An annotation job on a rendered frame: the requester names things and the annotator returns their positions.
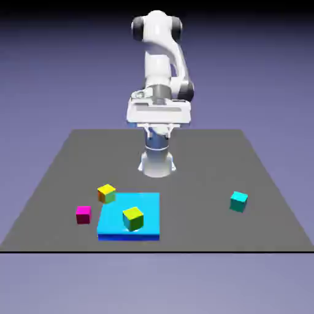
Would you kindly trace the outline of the small magenta cube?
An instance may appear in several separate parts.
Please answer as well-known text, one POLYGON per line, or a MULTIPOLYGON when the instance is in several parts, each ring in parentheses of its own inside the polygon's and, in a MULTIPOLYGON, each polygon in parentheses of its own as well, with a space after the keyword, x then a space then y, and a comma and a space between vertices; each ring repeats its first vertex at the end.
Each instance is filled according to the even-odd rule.
POLYGON ((91 223, 91 206, 78 206, 75 212, 77 224, 91 223))

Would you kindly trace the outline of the large blue box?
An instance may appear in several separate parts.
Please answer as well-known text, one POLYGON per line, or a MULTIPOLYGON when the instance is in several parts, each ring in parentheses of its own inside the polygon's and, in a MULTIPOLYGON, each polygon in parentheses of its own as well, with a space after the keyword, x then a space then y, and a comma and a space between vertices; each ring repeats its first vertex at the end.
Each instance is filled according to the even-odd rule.
POLYGON ((102 206, 99 240, 159 240, 159 193, 117 193, 102 206))

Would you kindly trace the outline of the small cyan cube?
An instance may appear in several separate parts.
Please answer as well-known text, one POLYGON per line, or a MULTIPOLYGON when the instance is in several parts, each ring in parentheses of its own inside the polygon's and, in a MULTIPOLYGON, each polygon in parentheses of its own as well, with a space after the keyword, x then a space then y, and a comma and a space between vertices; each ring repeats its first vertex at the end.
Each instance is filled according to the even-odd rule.
POLYGON ((234 191, 230 198, 229 208, 236 212, 241 212, 245 210, 248 200, 248 194, 239 191, 234 191))

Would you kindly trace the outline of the small yellow-green cube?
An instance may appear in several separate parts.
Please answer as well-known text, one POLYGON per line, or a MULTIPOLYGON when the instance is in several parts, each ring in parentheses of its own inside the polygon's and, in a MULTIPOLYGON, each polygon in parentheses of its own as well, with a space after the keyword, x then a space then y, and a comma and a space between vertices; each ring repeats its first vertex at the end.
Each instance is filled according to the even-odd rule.
POLYGON ((144 214, 138 207, 124 210, 123 223, 128 231, 136 231, 144 226, 144 214))

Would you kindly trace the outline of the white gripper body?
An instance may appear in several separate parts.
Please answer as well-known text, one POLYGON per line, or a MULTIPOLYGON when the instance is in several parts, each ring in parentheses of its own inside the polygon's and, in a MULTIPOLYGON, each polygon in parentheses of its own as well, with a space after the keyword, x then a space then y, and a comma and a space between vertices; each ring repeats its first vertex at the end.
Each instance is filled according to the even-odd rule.
POLYGON ((165 99, 164 104, 155 104, 151 98, 130 99, 126 120, 137 124, 190 124, 191 104, 178 99, 165 99))

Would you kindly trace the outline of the small yellow cube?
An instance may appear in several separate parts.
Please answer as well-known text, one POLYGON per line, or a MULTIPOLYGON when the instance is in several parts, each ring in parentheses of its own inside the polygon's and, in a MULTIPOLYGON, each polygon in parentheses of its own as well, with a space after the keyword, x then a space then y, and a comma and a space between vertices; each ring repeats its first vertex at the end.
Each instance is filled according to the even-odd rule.
POLYGON ((110 184, 100 186, 98 189, 98 201, 103 204, 108 204, 115 200, 116 188, 110 184))

